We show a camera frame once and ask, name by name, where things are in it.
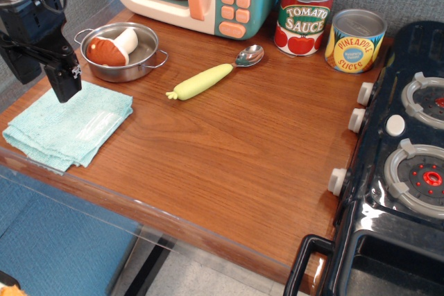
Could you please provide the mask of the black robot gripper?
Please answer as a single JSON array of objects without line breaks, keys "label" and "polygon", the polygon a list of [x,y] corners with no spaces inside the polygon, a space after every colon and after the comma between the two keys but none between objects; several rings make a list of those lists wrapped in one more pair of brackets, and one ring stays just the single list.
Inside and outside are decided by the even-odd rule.
[{"label": "black robot gripper", "polygon": [[67,0],[1,0],[1,57],[16,79],[44,72],[60,103],[81,89],[82,70],[62,33]]}]

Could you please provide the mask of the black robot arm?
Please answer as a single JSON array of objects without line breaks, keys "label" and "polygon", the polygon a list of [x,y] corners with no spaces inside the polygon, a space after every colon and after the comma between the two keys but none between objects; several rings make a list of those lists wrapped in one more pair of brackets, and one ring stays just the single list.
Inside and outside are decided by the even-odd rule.
[{"label": "black robot arm", "polygon": [[77,56],[62,33],[67,0],[1,0],[1,57],[22,84],[44,72],[61,103],[82,89]]}]

